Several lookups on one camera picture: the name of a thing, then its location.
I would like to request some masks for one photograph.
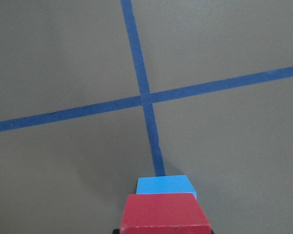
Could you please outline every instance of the red cube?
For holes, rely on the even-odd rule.
[[[120,234],[210,234],[210,223],[193,194],[132,194]]]

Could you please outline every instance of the blue block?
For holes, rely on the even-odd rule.
[[[137,194],[178,194],[196,191],[186,175],[143,177],[138,179]]]

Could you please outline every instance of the red block top face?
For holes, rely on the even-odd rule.
[[[120,231],[210,234],[210,224],[193,194],[134,194],[127,198]]]

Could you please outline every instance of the horizontal blue tape strip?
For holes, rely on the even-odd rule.
[[[193,95],[206,94],[216,92],[225,89],[232,89],[242,87],[246,85],[252,85],[257,83],[263,83],[273,81],[277,79],[291,78],[293,77],[293,67],[287,67],[272,71],[266,71],[241,77],[222,79],[218,81],[208,82],[204,84],[197,84],[188,87],[171,89],[167,91],[161,91],[153,93],[153,103],[168,101],[178,98],[190,97]]]
[[[146,120],[146,129],[153,158],[153,165],[156,176],[165,176],[164,163],[161,148],[158,142],[158,132],[155,122],[154,110],[150,95],[150,88],[147,80],[146,68],[140,46],[137,26],[133,15],[130,0],[121,0],[125,25],[127,29],[129,44],[131,48],[133,63],[135,66],[138,86],[141,94],[141,103]]]
[[[0,132],[141,106],[140,96],[0,122]]]

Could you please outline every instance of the red block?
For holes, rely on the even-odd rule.
[[[193,194],[132,194],[120,234],[210,234],[210,223]]]

